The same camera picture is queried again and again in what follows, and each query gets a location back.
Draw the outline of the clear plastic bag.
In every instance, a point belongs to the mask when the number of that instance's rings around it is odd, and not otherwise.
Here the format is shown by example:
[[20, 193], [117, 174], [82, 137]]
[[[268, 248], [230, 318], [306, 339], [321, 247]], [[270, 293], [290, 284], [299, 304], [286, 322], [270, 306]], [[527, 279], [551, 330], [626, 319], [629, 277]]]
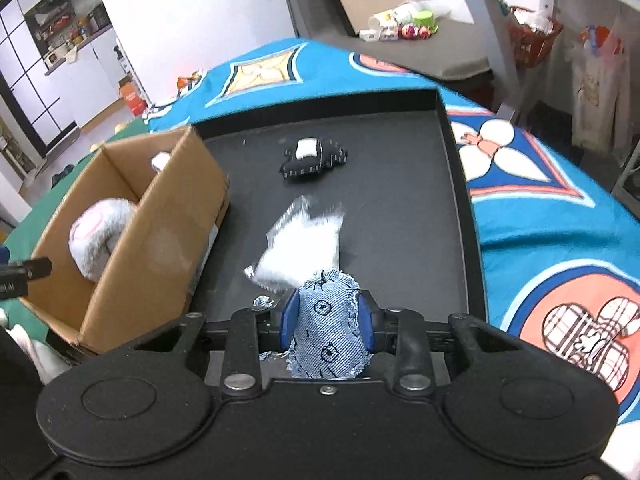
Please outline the clear plastic bag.
[[267, 248], [244, 269], [255, 285], [270, 292], [302, 287], [322, 271], [340, 268], [340, 233], [345, 218], [341, 204], [318, 216], [314, 200], [301, 195], [292, 201], [266, 234]]

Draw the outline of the blue patterned blanket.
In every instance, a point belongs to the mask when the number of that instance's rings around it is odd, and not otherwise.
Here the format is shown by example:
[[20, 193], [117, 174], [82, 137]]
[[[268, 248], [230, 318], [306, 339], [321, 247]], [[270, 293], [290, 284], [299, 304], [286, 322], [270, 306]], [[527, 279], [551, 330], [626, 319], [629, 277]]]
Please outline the blue patterned blanket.
[[[256, 105], [430, 81], [317, 41], [267, 44], [201, 74], [145, 115], [162, 131]], [[639, 417], [639, 223], [596, 182], [527, 131], [442, 92], [474, 208], [492, 324], [613, 390]]]

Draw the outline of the black stitched felt toy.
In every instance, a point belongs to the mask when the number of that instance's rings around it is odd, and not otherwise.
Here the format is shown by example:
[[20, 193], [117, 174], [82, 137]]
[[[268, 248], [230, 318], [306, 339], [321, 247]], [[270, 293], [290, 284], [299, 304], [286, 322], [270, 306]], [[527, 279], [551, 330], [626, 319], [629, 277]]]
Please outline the black stitched felt toy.
[[332, 139], [303, 138], [284, 151], [285, 161], [279, 169], [285, 179], [297, 179], [322, 174], [336, 166], [345, 165], [348, 151]]

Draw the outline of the large black shallow tray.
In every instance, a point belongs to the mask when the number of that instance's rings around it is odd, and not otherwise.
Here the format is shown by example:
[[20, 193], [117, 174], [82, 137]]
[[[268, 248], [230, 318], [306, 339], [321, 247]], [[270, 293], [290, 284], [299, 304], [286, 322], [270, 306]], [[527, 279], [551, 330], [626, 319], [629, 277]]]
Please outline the large black shallow tray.
[[[203, 131], [227, 177], [229, 206], [210, 234], [188, 307], [134, 344], [89, 354], [53, 389], [78, 393], [124, 378], [151, 389], [200, 388], [210, 354], [224, 355], [232, 315], [256, 295], [242, 264], [262, 248], [268, 222], [305, 193], [316, 207], [344, 207], [341, 264], [381, 309], [413, 310], [425, 322], [434, 315], [441, 335], [449, 332], [449, 313], [484, 311], [471, 205], [435, 91], [281, 103], [210, 120]], [[340, 144], [346, 164], [285, 179], [285, 149], [310, 136]]]

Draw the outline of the orange carton on floor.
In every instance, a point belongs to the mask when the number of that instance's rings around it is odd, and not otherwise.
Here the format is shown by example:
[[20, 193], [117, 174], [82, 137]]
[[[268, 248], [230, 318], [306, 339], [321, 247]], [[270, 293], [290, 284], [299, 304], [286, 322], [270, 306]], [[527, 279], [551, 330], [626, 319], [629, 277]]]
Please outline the orange carton on floor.
[[118, 92], [134, 117], [143, 115], [146, 110], [146, 102], [130, 75], [125, 76], [118, 82]]

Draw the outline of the green cloth mat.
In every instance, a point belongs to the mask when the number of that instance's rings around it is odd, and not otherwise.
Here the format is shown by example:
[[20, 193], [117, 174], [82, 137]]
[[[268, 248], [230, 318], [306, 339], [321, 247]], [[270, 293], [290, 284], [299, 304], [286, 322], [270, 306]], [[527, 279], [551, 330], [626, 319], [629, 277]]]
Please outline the green cloth mat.
[[[47, 257], [52, 272], [29, 285], [28, 295], [2, 301], [9, 326], [29, 337], [48, 333], [81, 352], [104, 354], [134, 344], [168, 323], [155, 296], [162, 291], [156, 218], [164, 176], [151, 167], [171, 152], [178, 134], [139, 133], [94, 151], [32, 208], [8, 237], [13, 261]], [[137, 206], [97, 283], [84, 278], [68, 248], [73, 223], [93, 204], [124, 198]]]

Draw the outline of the white towel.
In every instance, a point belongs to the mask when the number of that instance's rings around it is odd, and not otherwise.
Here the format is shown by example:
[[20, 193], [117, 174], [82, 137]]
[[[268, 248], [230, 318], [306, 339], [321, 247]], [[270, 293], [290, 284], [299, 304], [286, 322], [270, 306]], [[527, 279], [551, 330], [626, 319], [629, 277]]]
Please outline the white towel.
[[58, 352], [39, 340], [30, 338], [23, 326], [15, 325], [13, 328], [9, 328], [9, 320], [3, 309], [0, 310], [0, 318], [1, 327], [13, 338], [24, 355], [28, 356], [43, 385], [52, 382], [54, 378], [67, 372], [72, 367]]

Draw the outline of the blue denim fabric toy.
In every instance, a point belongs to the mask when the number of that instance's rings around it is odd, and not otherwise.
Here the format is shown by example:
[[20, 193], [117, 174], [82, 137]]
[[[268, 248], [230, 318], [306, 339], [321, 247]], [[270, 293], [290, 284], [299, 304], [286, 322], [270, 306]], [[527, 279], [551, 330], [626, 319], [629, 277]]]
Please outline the blue denim fabric toy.
[[371, 361], [361, 328], [360, 286], [339, 271], [321, 272], [294, 290], [288, 302], [286, 343], [281, 350], [266, 350], [263, 361], [285, 360], [298, 379], [354, 379]]

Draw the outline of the small toys on bench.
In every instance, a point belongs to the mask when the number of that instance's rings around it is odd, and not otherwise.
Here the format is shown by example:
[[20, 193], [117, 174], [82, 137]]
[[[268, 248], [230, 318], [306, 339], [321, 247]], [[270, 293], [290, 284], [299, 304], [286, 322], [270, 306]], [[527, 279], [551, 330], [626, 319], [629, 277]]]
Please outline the small toys on bench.
[[434, 36], [439, 21], [450, 17], [450, 7], [435, 0], [406, 0], [400, 6], [370, 16], [368, 27], [360, 29], [364, 42], [424, 40]]

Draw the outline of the orange gift bag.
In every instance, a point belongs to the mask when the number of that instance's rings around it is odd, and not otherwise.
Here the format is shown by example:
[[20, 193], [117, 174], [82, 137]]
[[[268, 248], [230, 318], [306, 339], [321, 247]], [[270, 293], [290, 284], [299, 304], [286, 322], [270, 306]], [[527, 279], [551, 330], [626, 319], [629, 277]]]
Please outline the orange gift bag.
[[195, 89], [202, 78], [203, 74], [200, 70], [197, 70], [189, 76], [179, 76], [176, 81], [178, 96], [182, 96]]

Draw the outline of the grey bench seat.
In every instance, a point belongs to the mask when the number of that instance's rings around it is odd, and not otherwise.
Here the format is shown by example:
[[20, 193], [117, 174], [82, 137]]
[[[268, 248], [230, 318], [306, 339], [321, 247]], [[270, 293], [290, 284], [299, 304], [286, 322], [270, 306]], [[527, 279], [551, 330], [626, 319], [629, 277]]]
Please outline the grey bench seat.
[[364, 42], [338, 0], [286, 0], [300, 38], [355, 51], [430, 77], [453, 89], [494, 79], [484, 39], [471, 24], [445, 18], [427, 40]]

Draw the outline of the grey pink plush toy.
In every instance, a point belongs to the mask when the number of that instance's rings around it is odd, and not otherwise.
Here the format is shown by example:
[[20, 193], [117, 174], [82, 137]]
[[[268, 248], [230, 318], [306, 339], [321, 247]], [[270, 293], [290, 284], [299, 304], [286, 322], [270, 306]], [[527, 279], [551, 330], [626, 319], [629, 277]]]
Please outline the grey pink plush toy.
[[68, 248], [80, 274], [97, 283], [137, 206], [124, 198], [106, 198], [89, 207], [72, 225]]

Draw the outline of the open brown cardboard box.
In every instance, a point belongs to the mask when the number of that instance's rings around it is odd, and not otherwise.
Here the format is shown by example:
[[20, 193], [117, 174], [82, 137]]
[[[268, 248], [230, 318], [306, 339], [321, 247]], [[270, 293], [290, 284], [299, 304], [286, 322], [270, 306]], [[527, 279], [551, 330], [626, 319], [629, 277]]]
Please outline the open brown cardboard box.
[[[83, 352], [104, 353], [188, 307], [192, 280], [224, 220], [229, 183], [192, 126], [105, 144], [72, 184], [32, 256], [52, 272], [21, 302]], [[84, 278], [68, 248], [73, 223], [106, 198], [134, 204], [102, 278]]]

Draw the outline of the red basket under desk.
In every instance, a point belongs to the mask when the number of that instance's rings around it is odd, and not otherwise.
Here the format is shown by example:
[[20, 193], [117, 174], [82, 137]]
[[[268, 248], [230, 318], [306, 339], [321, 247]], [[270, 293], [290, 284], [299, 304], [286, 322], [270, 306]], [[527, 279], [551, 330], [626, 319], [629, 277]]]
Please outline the red basket under desk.
[[506, 30], [517, 68], [535, 68], [550, 54], [564, 26], [546, 12], [509, 6]]

